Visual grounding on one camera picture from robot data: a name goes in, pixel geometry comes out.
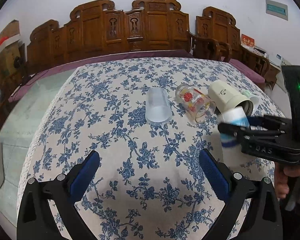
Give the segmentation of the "person's right hand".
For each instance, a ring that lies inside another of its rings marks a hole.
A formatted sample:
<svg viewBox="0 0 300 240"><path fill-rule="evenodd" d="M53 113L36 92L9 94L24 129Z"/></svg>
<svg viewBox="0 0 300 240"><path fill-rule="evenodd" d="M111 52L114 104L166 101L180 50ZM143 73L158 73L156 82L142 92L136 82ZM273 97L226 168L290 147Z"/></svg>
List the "person's right hand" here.
<svg viewBox="0 0 300 240"><path fill-rule="evenodd" d="M275 163L274 187L276 196L279 199L285 199L289 193L288 178L300 177L300 165L298 166L283 166Z"/></svg>

